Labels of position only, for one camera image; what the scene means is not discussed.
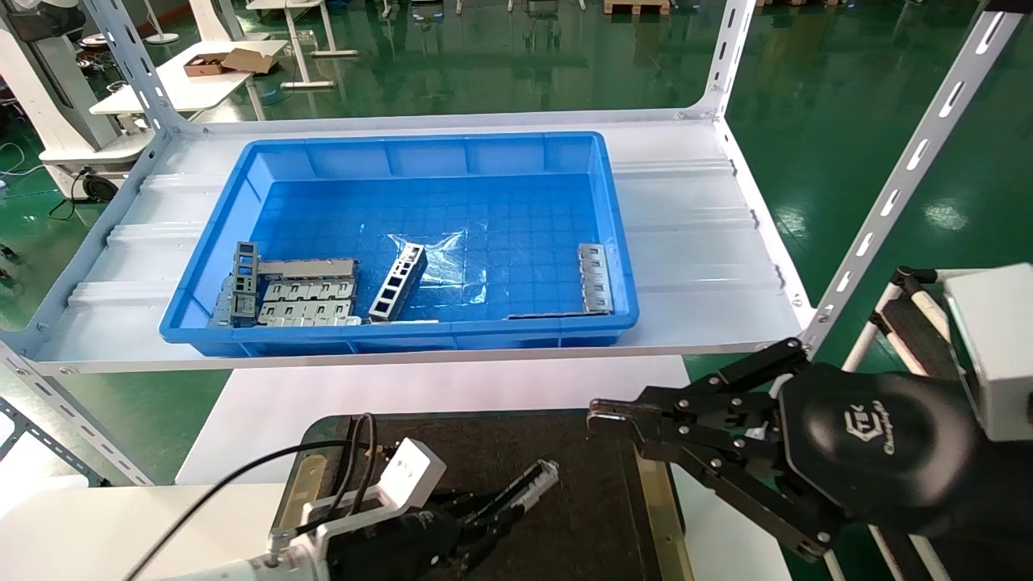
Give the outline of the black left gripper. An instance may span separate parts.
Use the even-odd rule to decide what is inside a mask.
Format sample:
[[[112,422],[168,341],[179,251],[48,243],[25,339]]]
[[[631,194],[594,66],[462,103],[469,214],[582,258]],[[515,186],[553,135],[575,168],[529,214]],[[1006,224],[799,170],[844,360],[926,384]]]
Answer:
[[[449,559],[474,571],[526,515],[527,484],[475,493],[441,492],[441,511],[406,512],[328,540],[328,580],[417,580]]]

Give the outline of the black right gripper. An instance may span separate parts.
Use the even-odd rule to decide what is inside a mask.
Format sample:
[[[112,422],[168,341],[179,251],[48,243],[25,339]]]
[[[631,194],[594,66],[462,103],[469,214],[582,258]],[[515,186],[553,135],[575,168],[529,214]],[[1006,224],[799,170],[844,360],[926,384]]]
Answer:
[[[809,365],[790,337],[686,387],[648,386],[631,401],[595,399],[588,425],[596,435],[629,439],[646,460],[682,467],[808,562],[829,552],[846,518],[927,537],[1000,532],[991,445],[963,387]],[[749,473],[744,456],[723,448],[730,434],[712,438],[686,423],[764,426],[775,400],[763,387],[786,375],[794,376],[777,401],[787,462],[833,504],[772,489]]]

